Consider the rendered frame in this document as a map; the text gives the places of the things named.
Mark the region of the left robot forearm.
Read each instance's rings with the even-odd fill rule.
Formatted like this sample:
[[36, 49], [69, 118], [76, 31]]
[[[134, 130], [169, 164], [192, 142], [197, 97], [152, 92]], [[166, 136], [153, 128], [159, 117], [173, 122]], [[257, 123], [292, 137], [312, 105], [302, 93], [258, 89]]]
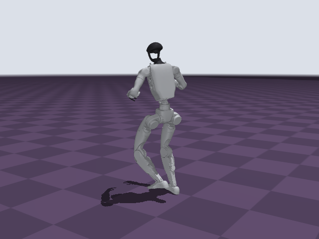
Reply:
[[130, 94], [131, 94], [131, 92], [132, 92], [132, 90], [133, 90], [133, 88], [130, 90], [130, 91], [128, 91], [128, 93], [127, 93], [127, 96], [129, 97], [129, 98], [134, 98], [133, 96], [131, 96]]

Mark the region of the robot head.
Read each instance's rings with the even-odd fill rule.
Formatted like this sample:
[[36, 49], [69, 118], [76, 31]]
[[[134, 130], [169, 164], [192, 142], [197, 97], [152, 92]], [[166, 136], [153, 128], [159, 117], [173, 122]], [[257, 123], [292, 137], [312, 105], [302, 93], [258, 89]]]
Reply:
[[[161, 59], [159, 58], [160, 57], [160, 51], [162, 50], [162, 45], [158, 42], [154, 42], [154, 43], [151, 43], [148, 48], [147, 48], [147, 53], [148, 53], [148, 56], [150, 58], [150, 60], [152, 62], [154, 62], [154, 64], [165, 64], [164, 62], [161, 61]], [[155, 53], [155, 54], [158, 54], [158, 57], [155, 58], [155, 59], [152, 59], [151, 58], [151, 55], [150, 53]]]

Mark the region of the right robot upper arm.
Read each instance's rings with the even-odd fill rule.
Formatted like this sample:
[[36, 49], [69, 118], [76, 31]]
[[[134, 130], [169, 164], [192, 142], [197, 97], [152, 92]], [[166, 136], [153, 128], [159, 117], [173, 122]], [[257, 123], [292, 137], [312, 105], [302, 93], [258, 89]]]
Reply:
[[183, 90], [186, 88], [187, 86], [187, 83], [185, 82], [184, 78], [183, 78], [183, 75], [181, 74], [179, 68], [177, 66], [173, 66], [172, 65], [172, 68], [173, 68], [173, 74], [174, 74], [174, 78], [179, 82], [179, 84], [177, 85], [177, 87], [180, 89], [180, 90]]

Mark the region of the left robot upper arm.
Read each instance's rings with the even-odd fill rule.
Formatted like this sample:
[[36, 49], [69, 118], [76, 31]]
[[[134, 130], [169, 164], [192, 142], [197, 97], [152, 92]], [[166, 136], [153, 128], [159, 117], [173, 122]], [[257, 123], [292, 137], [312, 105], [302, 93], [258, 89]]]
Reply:
[[150, 74], [150, 67], [143, 68], [138, 72], [138, 76], [135, 80], [133, 90], [130, 94], [131, 96], [133, 96], [134, 98], [137, 98], [139, 96], [140, 94], [139, 90], [145, 81], [145, 77], [149, 76], [149, 74]]

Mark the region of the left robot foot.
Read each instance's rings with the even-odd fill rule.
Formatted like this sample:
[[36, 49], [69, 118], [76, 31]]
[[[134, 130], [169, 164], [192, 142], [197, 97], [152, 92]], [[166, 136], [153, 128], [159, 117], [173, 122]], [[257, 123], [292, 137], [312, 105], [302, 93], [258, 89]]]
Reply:
[[[157, 182], [158, 182], [158, 181], [157, 181]], [[161, 183], [159, 183], [159, 182], [157, 183], [157, 182], [153, 183], [153, 184], [150, 185], [150, 186], [147, 186], [147, 188], [148, 188], [148, 189], [169, 188], [169, 185], [168, 185], [167, 181], [161, 180]]]

